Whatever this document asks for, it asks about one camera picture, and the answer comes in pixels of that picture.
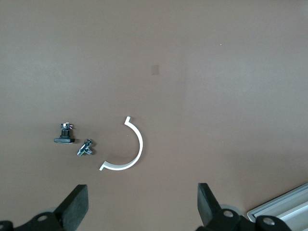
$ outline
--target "brown surface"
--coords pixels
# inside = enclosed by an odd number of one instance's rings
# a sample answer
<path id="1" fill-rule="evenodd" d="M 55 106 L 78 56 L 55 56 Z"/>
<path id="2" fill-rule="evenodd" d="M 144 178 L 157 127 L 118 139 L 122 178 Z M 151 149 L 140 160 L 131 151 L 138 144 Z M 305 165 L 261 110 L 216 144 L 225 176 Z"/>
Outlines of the brown surface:
<path id="1" fill-rule="evenodd" d="M 0 1 L 0 219 L 88 184 L 80 231 L 193 231 L 198 182 L 245 212 L 307 182 L 307 25 L 306 0 Z M 137 154 L 128 115 L 142 157 L 100 172 Z"/>

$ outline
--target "white semicircular bracket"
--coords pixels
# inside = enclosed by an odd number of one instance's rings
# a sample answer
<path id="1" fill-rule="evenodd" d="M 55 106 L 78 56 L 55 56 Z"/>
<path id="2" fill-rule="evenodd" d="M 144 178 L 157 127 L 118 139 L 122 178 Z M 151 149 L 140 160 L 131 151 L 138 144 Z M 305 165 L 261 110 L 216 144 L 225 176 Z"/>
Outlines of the white semicircular bracket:
<path id="1" fill-rule="evenodd" d="M 132 167 L 139 160 L 139 158 L 141 156 L 142 149 L 143 149 L 143 139 L 142 139 L 142 136 L 141 136 L 138 128 L 136 128 L 135 125 L 130 123 L 129 120 L 130 120 L 130 116 L 127 116 L 124 124 L 126 126 L 130 127 L 131 129 L 133 129 L 133 131 L 136 133 L 136 135 L 138 137 L 138 140 L 139 140 L 139 152 L 138 152 L 138 155 L 136 156 L 135 159 L 133 159 L 131 162 L 129 162 L 129 163 L 125 164 L 125 165 L 113 165 L 113 164 L 110 164 L 108 161 L 105 161 L 103 163 L 103 165 L 101 166 L 100 171 L 102 171 L 103 168 L 107 168 L 107 169 L 115 170 L 115 171 L 125 170 L 125 169 L 128 169 L 128 168 Z"/>

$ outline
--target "small screw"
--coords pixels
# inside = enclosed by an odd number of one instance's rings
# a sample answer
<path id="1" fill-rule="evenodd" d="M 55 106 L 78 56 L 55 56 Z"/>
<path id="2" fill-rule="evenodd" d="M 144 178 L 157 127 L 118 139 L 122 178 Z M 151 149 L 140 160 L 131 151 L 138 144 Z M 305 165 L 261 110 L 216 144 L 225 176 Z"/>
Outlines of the small screw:
<path id="1" fill-rule="evenodd" d="M 224 211 L 223 215 L 225 215 L 228 218 L 232 218 L 234 216 L 233 213 L 229 210 Z"/>
<path id="2" fill-rule="evenodd" d="M 263 222 L 267 225 L 275 225 L 275 222 L 271 218 L 264 218 Z"/>

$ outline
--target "t-connector fitting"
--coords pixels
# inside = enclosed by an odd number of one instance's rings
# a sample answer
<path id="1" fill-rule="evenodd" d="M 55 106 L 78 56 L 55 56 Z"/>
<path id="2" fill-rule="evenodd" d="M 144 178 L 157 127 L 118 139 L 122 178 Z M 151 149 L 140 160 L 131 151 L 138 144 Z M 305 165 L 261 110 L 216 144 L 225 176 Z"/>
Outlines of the t-connector fitting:
<path id="1" fill-rule="evenodd" d="M 79 149 L 77 155 L 82 156 L 84 153 L 91 155 L 92 150 L 90 149 L 90 146 L 92 145 L 92 140 L 87 139 L 83 146 Z"/>

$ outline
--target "black clamp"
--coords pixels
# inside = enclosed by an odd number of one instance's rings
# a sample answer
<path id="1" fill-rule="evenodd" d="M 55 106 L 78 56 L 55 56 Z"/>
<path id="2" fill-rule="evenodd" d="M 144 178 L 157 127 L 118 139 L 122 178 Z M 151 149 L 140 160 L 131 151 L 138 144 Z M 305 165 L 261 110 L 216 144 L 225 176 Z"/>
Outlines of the black clamp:
<path id="1" fill-rule="evenodd" d="M 61 124 L 61 136 L 59 138 L 55 138 L 54 141 L 56 143 L 74 143 L 75 139 L 71 138 L 69 135 L 70 129 L 73 129 L 73 125 L 70 123 Z"/>
<path id="2" fill-rule="evenodd" d="M 8 220 L 0 221 L 1 231 L 75 231 L 89 208 L 88 188 L 78 185 L 54 212 L 40 213 L 26 224 L 13 227 Z"/>
<path id="3" fill-rule="evenodd" d="M 206 183 L 198 185 L 198 210 L 204 227 L 196 231 L 291 231 L 277 217 L 259 216 L 253 223 L 231 209 L 222 209 Z"/>

